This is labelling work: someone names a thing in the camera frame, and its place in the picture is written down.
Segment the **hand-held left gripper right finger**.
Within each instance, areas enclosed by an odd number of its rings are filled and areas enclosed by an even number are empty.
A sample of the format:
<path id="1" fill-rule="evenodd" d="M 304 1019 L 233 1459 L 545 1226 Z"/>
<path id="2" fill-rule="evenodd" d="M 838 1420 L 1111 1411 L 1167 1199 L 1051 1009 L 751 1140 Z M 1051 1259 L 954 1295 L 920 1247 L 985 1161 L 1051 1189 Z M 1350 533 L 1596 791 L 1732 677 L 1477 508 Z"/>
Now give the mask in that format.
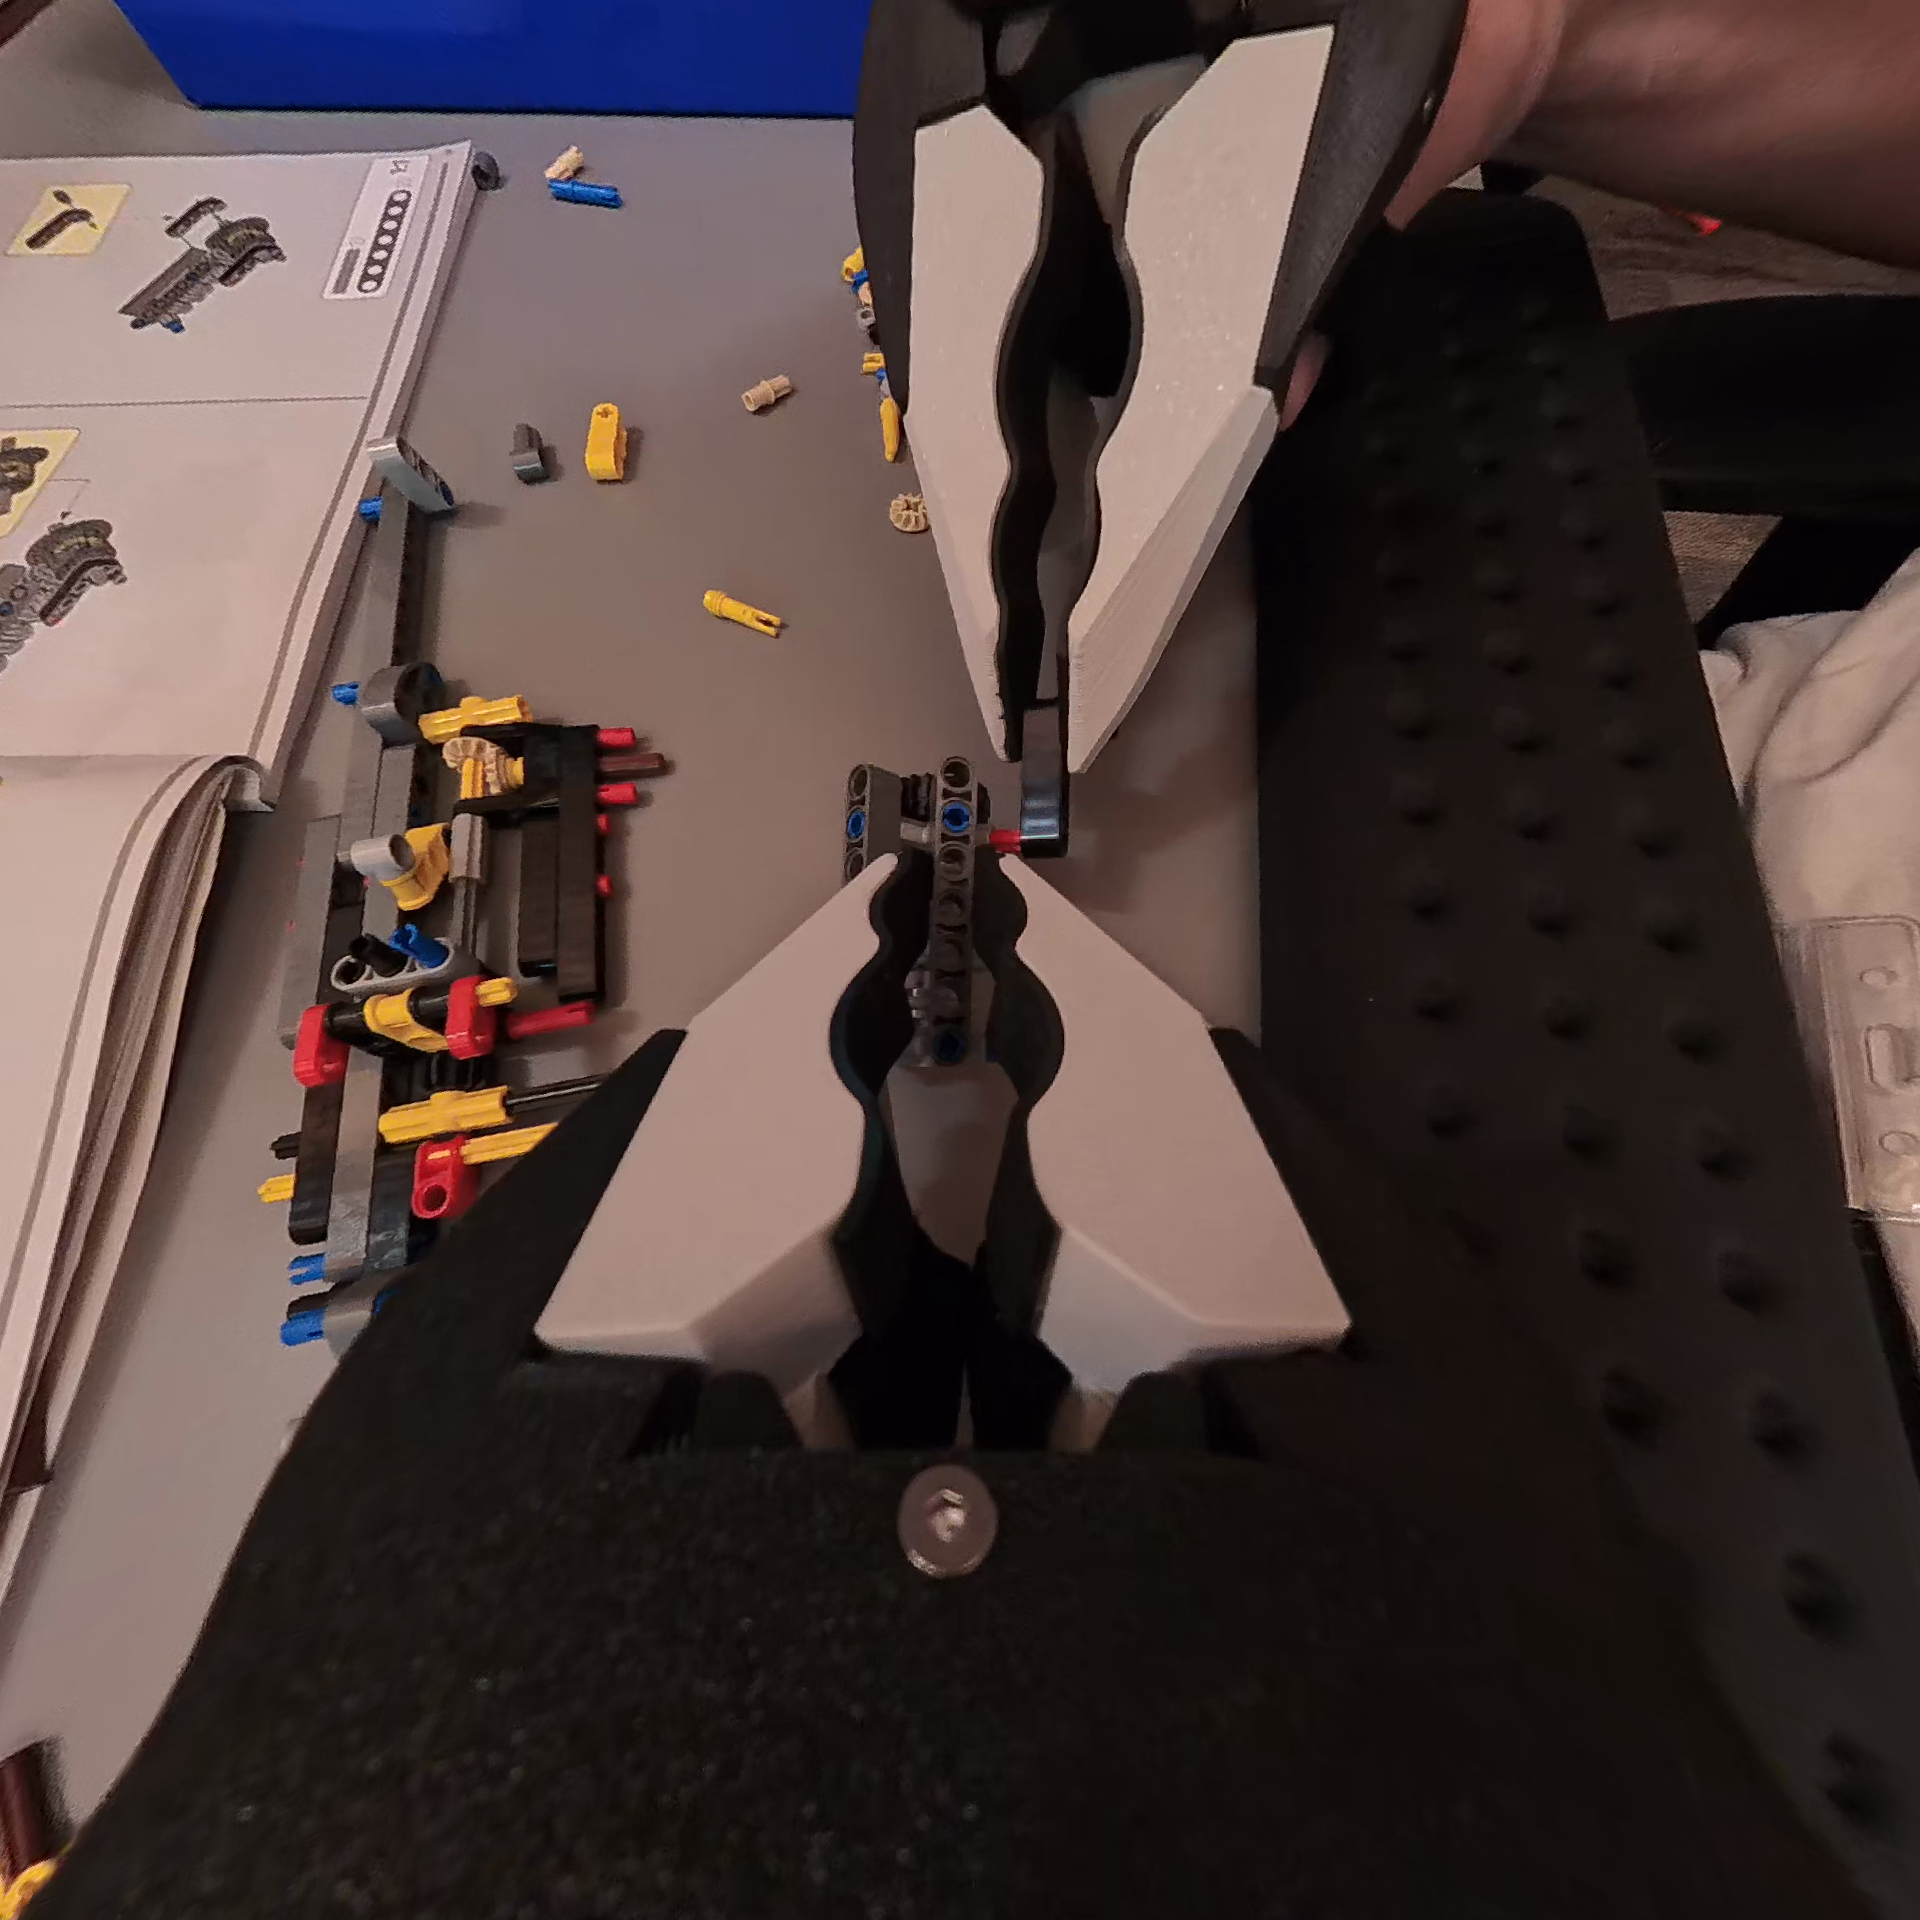
<path id="1" fill-rule="evenodd" d="M 1208 1019 L 1034 862 L 983 862 L 974 935 L 1017 1090 L 977 1270 L 1020 1369 L 977 1435 L 1095 1444 L 1142 1379 L 1337 1353 L 1350 1311 Z"/>

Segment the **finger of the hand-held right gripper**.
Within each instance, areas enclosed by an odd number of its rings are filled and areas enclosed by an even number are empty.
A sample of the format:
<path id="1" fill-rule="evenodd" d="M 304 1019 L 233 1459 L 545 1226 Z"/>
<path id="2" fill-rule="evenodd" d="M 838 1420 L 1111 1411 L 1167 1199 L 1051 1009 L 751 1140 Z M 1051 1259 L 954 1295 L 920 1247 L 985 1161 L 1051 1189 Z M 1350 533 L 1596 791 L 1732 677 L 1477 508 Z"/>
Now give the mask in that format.
<path id="1" fill-rule="evenodd" d="M 992 108 L 920 129 L 914 164 L 905 435 L 983 723 L 1017 760 L 1046 655 L 1058 180 Z"/>
<path id="2" fill-rule="evenodd" d="M 1135 362 L 1097 454 L 1097 551 L 1068 616 L 1068 772 L 1135 707 L 1281 431 L 1259 339 L 1333 25 L 1230 44 L 1129 154 Z"/>

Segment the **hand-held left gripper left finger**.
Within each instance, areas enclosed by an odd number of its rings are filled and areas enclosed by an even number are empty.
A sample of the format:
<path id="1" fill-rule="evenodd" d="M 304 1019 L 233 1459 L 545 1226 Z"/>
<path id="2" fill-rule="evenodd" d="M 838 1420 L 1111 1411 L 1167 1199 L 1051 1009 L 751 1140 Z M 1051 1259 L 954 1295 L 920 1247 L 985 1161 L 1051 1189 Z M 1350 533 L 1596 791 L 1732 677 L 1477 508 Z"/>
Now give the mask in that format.
<path id="1" fill-rule="evenodd" d="M 825 1440 L 951 1444 L 963 1358 L 885 1081 L 914 1040 L 931 857 L 883 857 L 676 1040 L 538 1317 L 557 1358 L 743 1373 Z"/>

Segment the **pile of lego pins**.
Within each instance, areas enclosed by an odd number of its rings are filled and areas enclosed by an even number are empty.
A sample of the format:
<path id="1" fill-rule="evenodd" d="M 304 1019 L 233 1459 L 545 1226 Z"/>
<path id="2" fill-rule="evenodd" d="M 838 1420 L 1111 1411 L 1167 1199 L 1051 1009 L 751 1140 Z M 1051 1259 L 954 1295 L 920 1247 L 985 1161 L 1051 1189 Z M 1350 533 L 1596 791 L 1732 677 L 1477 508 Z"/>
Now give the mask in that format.
<path id="1" fill-rule="evenodd" d="M 905 442 L 905 422 L 901 422 L 901 404 L 890 393 L 885 352 L 877 351 L 877 307 L 875 307 L 871 275 L 866 265 L 866 250 L 856 250 L 845 255 L 841 280 L 856 300 L 856 320 L 859 320 L 859 331 L 866 339 L 863 375 L 875 382 L 875 397 L 877 397 L 883 459 L 889 465 L 898 465 L 901 442 Z"/>

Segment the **lego chassis assembly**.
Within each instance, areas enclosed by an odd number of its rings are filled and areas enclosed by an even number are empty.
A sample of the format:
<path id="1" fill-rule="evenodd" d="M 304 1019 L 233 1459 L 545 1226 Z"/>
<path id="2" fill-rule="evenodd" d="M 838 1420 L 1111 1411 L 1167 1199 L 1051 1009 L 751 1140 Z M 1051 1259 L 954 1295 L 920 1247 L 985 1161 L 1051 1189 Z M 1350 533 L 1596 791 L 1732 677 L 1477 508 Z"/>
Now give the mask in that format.
<path id="1" fill-rule="evenodd" d="M 611 828 L 668 775 L 632 727 L 538 719 L 443 683 L 419 636 L 427 527 L 450 487 L 404 439 L 368 444 L 367 671 L 336 815 L 300 842 L 279 1036 L 300 1088 L 259 1189 L 283 1212 L 286 1350 L 344 1354 L 400 1275 L 593 1088 L 515 1088 L 536 1041 L 609 1000 Z"/>

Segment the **small lego beam assembly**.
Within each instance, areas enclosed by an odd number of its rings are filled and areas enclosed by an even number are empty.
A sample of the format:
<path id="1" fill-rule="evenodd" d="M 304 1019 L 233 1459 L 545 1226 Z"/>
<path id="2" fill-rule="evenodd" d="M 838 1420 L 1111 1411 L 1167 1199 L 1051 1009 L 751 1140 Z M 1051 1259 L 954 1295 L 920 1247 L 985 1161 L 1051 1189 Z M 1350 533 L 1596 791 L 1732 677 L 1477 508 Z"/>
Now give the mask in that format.
<path id="1" fill-rule="evenodd" d="M 992 800 L 971 759 L 951 755 L 920 775 L 856 760 L 845 775 L 838 878 L 856 882 L 877 857 L 931 862 L 925 946 L 905 975 L 914 1022 L 907 1068 L 960 1068 L 977 1051 L 977 867 L 992 828 Z"/>

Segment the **person's right hand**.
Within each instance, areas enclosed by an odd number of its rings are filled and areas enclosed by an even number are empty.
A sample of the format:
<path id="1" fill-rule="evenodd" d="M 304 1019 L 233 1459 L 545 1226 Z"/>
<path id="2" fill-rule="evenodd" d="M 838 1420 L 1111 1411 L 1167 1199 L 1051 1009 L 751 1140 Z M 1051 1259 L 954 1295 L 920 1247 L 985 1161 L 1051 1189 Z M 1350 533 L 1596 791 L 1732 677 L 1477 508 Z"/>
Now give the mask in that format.
<path id="1" fill-rule="evenodd" d="M 1382 213 L 1392 230 L 1450 184 L 1490 164 L 1540 178 L 1576 178 L 1580 161 L 1553 124 L 1557 65 L 1574 48 L 1580 4 L 1469 4 L 1454 79 L 1438 119 Z"/>

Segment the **blue plastic bin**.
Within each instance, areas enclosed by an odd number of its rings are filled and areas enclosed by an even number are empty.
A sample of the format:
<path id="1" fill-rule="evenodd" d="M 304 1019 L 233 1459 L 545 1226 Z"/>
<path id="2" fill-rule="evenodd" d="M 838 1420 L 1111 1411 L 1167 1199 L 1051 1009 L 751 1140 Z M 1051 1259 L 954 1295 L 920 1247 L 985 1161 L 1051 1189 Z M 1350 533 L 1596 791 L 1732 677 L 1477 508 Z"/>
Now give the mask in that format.
<path id="1" fill-rule="evenodd" d="M 198 108 L 849 119 L 869 4 L 120 4 Z"/>

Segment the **clear badge holder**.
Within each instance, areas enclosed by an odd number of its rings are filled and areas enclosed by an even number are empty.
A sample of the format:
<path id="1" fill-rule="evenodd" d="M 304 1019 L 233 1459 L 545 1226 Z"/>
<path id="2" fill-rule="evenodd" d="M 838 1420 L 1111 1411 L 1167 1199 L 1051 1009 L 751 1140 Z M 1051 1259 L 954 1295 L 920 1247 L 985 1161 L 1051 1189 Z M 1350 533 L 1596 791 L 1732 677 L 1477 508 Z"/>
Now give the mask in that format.
<path id="1" fill-rule="evenodd" d="M 1917 921 L 1834 918 L 1779 935 L 1848 1205 L 1917 1223 Z"/>

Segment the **instruction booklet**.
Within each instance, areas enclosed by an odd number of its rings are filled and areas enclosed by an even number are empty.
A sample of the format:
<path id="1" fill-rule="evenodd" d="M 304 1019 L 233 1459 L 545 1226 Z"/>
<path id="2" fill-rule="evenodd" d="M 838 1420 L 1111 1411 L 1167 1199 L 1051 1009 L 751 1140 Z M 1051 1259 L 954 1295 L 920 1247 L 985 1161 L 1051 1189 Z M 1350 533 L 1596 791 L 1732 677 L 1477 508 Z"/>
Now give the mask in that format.
<path id="1" fill-rule="evenodd" d="M 155 1163 L 230 810 L 283 781 L 472 164 L 2 161 L 2 1579 Z"/>

